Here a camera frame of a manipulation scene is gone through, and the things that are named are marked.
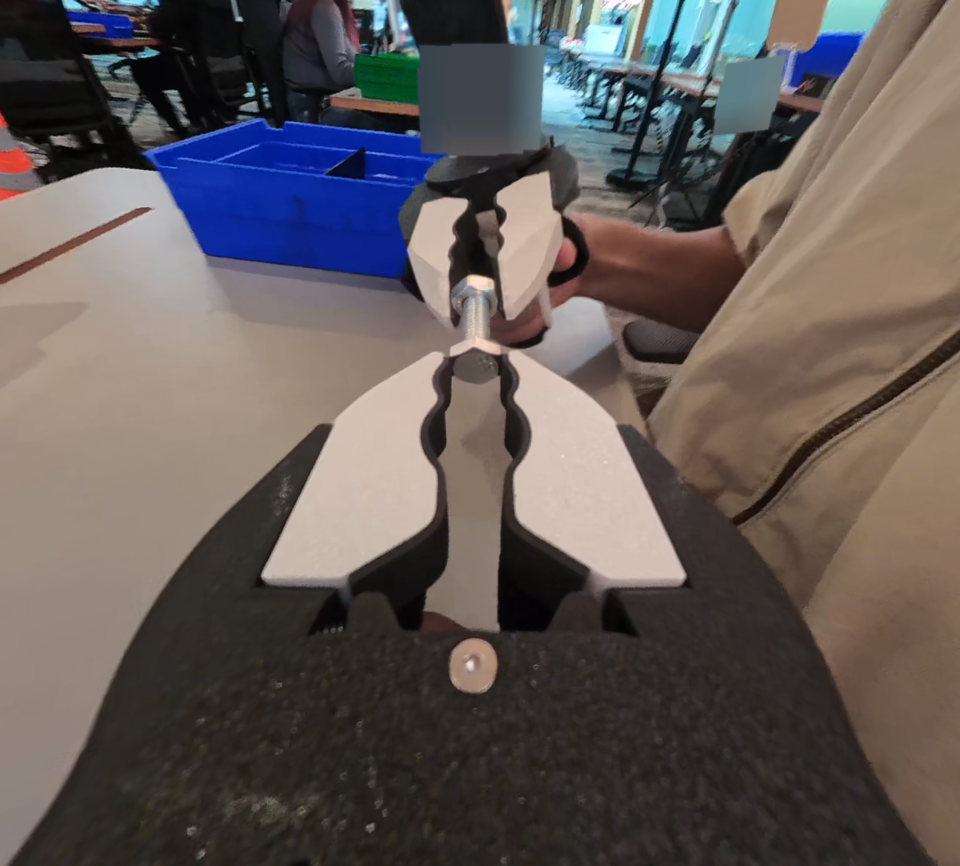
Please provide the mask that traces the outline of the black office chair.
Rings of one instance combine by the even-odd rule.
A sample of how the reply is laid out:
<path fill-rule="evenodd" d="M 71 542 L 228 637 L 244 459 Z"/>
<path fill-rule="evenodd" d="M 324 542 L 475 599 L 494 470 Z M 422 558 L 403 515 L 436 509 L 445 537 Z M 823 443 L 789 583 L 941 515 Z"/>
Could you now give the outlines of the black office chair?
<path fill-rule="evenodd" d="M 203 0 L 201 64 L 224 116 L 248 105 L 273 126 L 288 118 L 279 0 Z"/>
<path fill-rule="evenodd" d="M 62 0 L 1 0 L 1 112 L 15 138 L 47 157 L 48 176 L 152 169 L 113 113 Z"/>

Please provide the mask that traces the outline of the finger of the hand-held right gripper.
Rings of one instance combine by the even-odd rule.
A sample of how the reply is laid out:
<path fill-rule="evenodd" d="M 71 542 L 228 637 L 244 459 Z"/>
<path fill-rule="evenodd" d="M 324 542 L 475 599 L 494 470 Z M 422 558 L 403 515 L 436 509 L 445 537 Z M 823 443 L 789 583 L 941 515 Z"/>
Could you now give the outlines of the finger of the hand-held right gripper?
<path fill-rule="evenodd" d="M 548 277 L 564 242 L 562 216 L 554 207 L 548 172 L 522 176 L 500 190 L 503 212 L 497 255 L 501 311 L 506 319 L 546 296 Z"/>
<path fill-rule="evenodd" d="M 426 200 L 416 215 L 409 242 L 409 262 L 423 302 L 445 327 L 453 326 L 451 304 L 451 251 L 456 245 L 457 223 L 469 210 L 462 198 Z"/>

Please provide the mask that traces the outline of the person's right hand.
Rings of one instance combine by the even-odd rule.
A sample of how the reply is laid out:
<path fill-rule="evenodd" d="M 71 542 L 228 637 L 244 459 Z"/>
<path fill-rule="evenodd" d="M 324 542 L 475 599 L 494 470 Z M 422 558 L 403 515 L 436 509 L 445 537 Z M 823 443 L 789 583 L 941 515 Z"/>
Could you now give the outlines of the person's right hand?
<path fill-rule="evenodd" d="M 581 238 L 564 237 L 551 275 L 569 272 L 582 260 L 582 253 L 587 252 L 582 271 L 563 284 L 548 286 L 547 307 L 535 300 L 513 320 L 507 320 L 502 312 L 498 312 L 490 323 L 494 341 L 512 348 L 536 345 L 542 341 L 552 325 L 554 312 L 561 306 L 577 297 L 603 299 L 611 269 L 606 249 L 609 228 L 617 227 L 618 222 L 579 212 L 571 213 L 568 221 L 576 227 Z"/>

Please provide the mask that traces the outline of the black pole stand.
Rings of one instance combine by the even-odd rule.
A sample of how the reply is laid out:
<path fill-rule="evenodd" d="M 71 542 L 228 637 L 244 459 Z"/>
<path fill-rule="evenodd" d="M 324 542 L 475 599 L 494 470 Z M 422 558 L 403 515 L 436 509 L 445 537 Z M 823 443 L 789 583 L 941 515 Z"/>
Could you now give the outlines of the black pole stand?
<path fill-rule="evenodd" d="M 686 3 L 687 0 L 677 0 L 677 5 L 674 9 L 674 15 L 671 20 L 669 30 L 666 34 L 664 44 L 661 48 L 659 60 L 652 77 L 649 78 L 649 88 L 647 90 L 644 110 L 634 134 L 634 140 L 630 148 L 629 158 L 626 162 L 626 165 L 613 168 L 606 173 L 605 182 L 606 185 L 611 188 L 627 191 L 631 189 L 638 190 L 642 186 L 642 181 L 635 174 L 635 170 L 638 160 L 643 153 L 644 140 L 646 139 L 646 135 L 652 121 L 654 109 L 659 103 L 666 68 L 671 60 L 671 50 L 674 45 L 674 39 L 676 37 L 680 19 Z"/>

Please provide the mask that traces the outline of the green plastic bin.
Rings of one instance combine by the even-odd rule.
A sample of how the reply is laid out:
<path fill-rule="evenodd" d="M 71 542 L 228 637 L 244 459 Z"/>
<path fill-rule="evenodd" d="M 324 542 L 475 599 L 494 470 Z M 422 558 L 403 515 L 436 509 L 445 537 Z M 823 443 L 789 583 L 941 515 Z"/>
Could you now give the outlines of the green plastic bin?
<path fill-rule="evenodd" d="M 365 99 L 419 103 L 418 55 L 359 53 L 354 58 L 354 86 Z"/>

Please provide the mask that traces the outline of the wooden top work table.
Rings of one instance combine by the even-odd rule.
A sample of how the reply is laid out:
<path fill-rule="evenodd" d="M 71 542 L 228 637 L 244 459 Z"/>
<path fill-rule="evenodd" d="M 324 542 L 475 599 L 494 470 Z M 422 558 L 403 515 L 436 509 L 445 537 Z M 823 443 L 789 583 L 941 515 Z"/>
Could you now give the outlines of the wooden top work table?
<path fill-rule="evenodd" d="M 642 67 L 650 78 L 646 106 L 635 131 L 633 150 L 642 148 L 654 109 L 673 95 L 693 118 L 704 106 L 713 106 L 716 136 L 738 136 L 768 130 L 782 111 L 818 116 L 826 100 L 779 87 L 788 60 L 785 56 L 739 59 L 726 66 L 723 80 L 694 77 Z"/>
<path fill-rule="evenodd" d="M 332 95 L 329 97 L 329 104 L 333 108 L 379 116 L 419 118 L 421 114 L 418 104 L 370 99 L 363 96 Z"/>

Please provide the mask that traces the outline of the orange traffic cone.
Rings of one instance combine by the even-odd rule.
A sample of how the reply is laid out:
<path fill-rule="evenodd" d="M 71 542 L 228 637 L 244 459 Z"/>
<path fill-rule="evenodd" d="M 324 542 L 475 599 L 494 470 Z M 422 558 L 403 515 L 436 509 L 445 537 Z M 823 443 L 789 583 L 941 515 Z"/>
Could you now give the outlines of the orange traffic cone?
<path fill-rule="evenodd" d="M 43 181 L 4 116 L 1 116 L 0 127 L 1 200 L 5 201 L 41 188 Z"/>

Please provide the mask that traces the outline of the silver hex bolt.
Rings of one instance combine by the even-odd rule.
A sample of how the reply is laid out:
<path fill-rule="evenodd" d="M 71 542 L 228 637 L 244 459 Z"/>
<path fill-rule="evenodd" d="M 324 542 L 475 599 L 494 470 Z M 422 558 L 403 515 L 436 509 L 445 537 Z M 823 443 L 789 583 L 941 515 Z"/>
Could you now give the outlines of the silver hex bolt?
<path fill-rule="evenodd" d="M 460 339 L 448 351 L 453 375 L 471 384 L 496 380 L 500 376 L 503 347 L 492 336 L 490 303 L 483 296 L 469 296 L 461 307 Z"/>

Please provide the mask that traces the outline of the blue divided plastic bin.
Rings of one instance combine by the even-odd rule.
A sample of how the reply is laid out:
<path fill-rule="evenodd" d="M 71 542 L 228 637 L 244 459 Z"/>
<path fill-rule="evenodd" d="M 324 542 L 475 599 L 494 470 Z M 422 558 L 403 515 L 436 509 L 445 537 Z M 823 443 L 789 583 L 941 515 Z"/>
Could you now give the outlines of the blue divided plastic bin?
<path fill-rule="evenodd" d="M 211 258 L 399 279 L 417 135 L 251 120 L 145 152 Z"/>

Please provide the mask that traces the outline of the person's right forearm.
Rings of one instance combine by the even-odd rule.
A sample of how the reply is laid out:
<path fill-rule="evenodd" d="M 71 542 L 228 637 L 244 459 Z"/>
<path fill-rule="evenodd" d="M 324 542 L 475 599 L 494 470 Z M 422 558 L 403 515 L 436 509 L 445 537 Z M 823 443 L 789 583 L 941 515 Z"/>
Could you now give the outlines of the person's right forearm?
<path fill-rule="evenodd" d="M 746 273 L 728 230 L 693 233 L 632 229 L 618 254 L 618 309 L 701 333 Z"/>

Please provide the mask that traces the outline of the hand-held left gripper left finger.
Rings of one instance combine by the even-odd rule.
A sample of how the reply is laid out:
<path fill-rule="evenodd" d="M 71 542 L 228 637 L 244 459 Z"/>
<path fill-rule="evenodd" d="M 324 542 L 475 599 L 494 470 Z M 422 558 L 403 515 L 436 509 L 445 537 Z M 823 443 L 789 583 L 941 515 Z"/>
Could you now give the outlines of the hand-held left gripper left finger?
<path fill-rule="evenodd" d="M 345 608 L 384 596 L 419 628 L 450 555 L 450 359 L 431 352 L 365 392 L 331 425 L 262 568 L 265 587 L 326 589 Z"/>

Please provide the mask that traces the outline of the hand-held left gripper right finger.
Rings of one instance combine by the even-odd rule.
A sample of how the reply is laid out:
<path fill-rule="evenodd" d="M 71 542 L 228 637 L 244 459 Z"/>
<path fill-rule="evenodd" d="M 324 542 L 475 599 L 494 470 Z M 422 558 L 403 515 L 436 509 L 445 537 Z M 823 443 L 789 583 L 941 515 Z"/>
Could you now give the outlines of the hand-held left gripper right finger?
<path fill-rule="evenodd" d="M 562 602 L 674 590 L 688 574 L 617 421 L 527 354 L 501 360 L 501 627 L 546 628 Z"/>

